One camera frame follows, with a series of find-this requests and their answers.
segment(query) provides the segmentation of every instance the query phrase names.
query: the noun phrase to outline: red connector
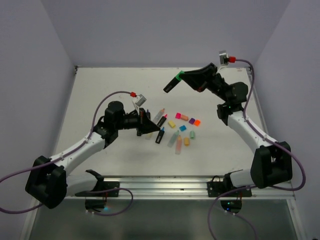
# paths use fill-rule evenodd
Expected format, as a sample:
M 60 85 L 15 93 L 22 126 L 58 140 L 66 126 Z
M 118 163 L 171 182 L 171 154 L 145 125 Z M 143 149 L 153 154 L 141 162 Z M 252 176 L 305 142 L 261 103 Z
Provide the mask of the red connector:
M 236 57 L 235 56 L 229 56 L 228 62 L 229 63 L 235 63 L 236 62 Z

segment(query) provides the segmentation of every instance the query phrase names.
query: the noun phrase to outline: wall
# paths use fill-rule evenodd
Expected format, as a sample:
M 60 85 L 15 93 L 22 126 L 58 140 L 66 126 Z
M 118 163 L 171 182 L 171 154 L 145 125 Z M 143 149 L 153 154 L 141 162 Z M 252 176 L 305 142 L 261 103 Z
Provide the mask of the wall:
M 320 1 L 292 0 L 256 62 L 256 89 L 269 132 L 288 141 L 307 174 L 296 201 L 309 238 L 320 239 Z M 293 184 L 301 181 L 294 165 Z
M 73 64 L 39 0 L 0 3 L 0 177 L 30 167 L 55 146 Z M 27 174 L 0 184 L 0 206 L 29 207 Z M 26 214 L 0 212 L 0 239 L 19 239 Z
M 73 62 L 194 67 L 257 60 L 290 0 L 42 0 Z

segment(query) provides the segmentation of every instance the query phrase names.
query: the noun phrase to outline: white table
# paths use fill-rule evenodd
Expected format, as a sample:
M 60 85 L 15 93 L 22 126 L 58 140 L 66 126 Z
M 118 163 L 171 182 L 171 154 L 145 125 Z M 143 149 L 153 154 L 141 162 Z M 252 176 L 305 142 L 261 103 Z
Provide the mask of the white table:
M 79 165 L 72 174 L 92 169 L 105 176 L 212 176 L 251 167 L 253 153 L 242 139 L 218 119 L 217 104 L 223 101 L 206 90 L 198 93 L 181 82 L 170 93 L 163 88 L 180 70 L 193 68 L 79 68 L 63 121 L 56 152 L 70 147 L 90 130 L 93 113 L 103 97 L 114 91 L 133 91 L 143 94 L 147 101 L 142 106 L 149 109 L 151 119 L 162 108 L 173 120 L 175 129 L 167 123 L 161 144 L 136 136 L 136 131 L 120 130 L 119 137 L 105 150 L 93 155 Z M 224 68 L 221 72 L 226 82 L 244 82 L 250 86 L 245 68 Z M 252 96 L 248 115 L 262 127 L 259 111 Z M 111 101 L 121 101 L 126 112 L 133 110 L 132 98 L 127 94 L 112 96 L 101 106 L 98 116 L 104 114 Z M 201 120 L 199 127 L 175 119 L 177 112 Z M 175 146 L 167 147 L 171 135 L 185 125 L 182 137 L 194 130 L 196 139 L 190 146 L 182 146 L 180 155 Z

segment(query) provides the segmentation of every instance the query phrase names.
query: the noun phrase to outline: blue block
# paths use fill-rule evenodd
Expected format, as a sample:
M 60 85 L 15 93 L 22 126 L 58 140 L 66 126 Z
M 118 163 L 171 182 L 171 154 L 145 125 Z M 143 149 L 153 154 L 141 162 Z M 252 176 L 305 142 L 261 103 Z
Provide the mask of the blue block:
M 187 127 L 185 125 L 182 125 L 181 127 L 179 127 L 180 131 L 183 132 L 185 130 L 187 130 Z

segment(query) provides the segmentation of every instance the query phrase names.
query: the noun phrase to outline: gray floor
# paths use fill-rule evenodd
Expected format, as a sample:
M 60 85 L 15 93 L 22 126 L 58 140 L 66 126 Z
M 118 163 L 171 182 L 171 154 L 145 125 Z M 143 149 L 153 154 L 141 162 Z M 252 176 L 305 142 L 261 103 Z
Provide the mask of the gray floor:
M 127 200 L 109 200 L 108 212 Z M 84 200 L 67 199 L 55 209 L 42 207 L 30 240 L 210 240 L 207 213 L 212 200 L 135 200 L 125 213 L 113 217 L 85 214 Z M 285 200 L 243 201 L 240 212 L 256 227 L 260 240 L 296 240 Z M 212 228 L 219 240 L 251 240 L 243 220 L 212 211 Z

